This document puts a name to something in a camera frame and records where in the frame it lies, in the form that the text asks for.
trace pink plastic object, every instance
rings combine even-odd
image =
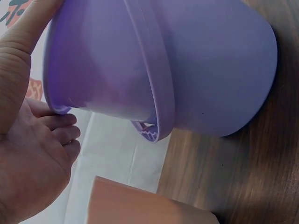
[[[44,88],[57,113],[129,119],[152,142],[173,127],[225,136],[258,112],[276,66],[270,25],[239,0],[65,0]]]

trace wooden table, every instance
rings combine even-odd
[[[272,25],[279,66],[268,100],[238,133],[174,131],[158,193],[227,224],[299,224],[299,0],[246,0]]]

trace skin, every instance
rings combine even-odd
[[[63,0],[33,0],[0,38],[0,223],[47,208],[69,183],[80,152],[73,115],[25,99],[31,53]]]

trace orange object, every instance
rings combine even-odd
[[[26,93],[27,98],[41,100],[43,96],[43,84],[40,80],[30,78],[28,90]]]
[[[219,224],[210,212],[96,177],[88,224]]]

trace purple plastic container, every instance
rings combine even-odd
[[[129,119],[152,142],[174,127],[226,136],[258,112],[276,66],[272,28],[239,0],[65,0],[44,88],[57,113]]]

